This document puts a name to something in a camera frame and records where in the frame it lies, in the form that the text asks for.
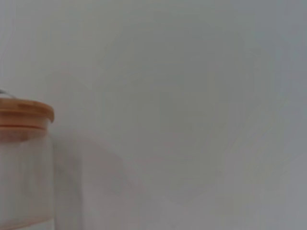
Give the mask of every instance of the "jar lid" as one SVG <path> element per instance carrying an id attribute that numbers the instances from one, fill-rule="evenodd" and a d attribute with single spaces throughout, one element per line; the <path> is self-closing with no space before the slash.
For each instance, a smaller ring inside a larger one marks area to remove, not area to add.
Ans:
<path id="1" fill-rule="evenodd" d="M 54 110 L 51 106 L 30 100 L 0 98 L 0 113 L 34 115 L 54 121 Z"/>

